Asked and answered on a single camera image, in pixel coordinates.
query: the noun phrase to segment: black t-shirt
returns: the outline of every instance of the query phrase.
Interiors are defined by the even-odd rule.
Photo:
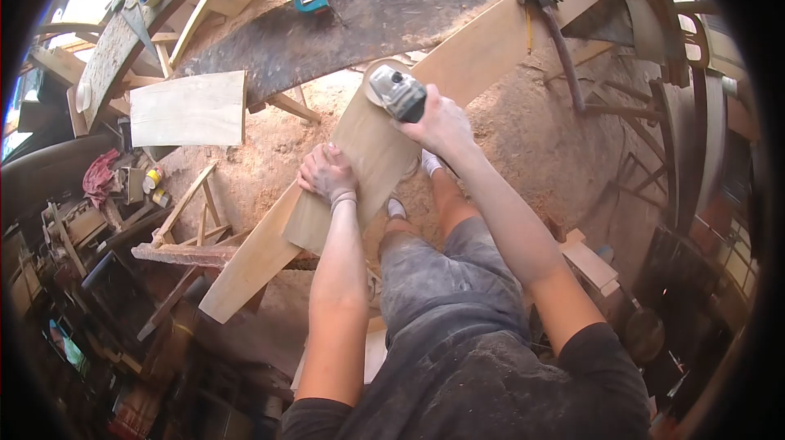
[[[609,325],[575,334],[558,367],[517,331],[481,303],[432,308],[396,334],[356,407],[296,401],[283,437],[646,438],[646,386]]]

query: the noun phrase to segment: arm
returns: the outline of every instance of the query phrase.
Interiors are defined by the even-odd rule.
[[[331,203],[333,219],[311,283],[309,341],[295,400],[355,406],[363,389],[368,276],[357,221],[357,178],[339,149],[316,146],[298,184]]]
[[[535,212],[507,184],[474,143],[471,125],[454,101],[429,84],[419,123],[395,123],[398,130],[452,166],[491,231],[509,270],[534,298],[554,352],[574,334],[604,322],[572,274],[558,244]]]

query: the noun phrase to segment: angle grinder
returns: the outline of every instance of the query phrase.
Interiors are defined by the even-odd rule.
[[[398,121],[417,123],[426,111],[426,88],[400,62],[393,68],[382,63],[367,75],[368,100],[381,106]]]

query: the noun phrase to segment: forearm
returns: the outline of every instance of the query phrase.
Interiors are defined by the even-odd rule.
[[[558,244],[537,214],[472,145],[447,162],[474,199],[507,267],[527,288],[554,351],[577,331],[603,317],[564,261]]]
[[[295,399],[325,397],[355,406],[362,395],[368,276],[357,204],[335,208],[311,284],[309,342]]]

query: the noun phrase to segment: tape measure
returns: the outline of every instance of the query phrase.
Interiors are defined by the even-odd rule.
[[[294,6],[304,13],[321,13],[330,9],[327,0],[294,0]]]

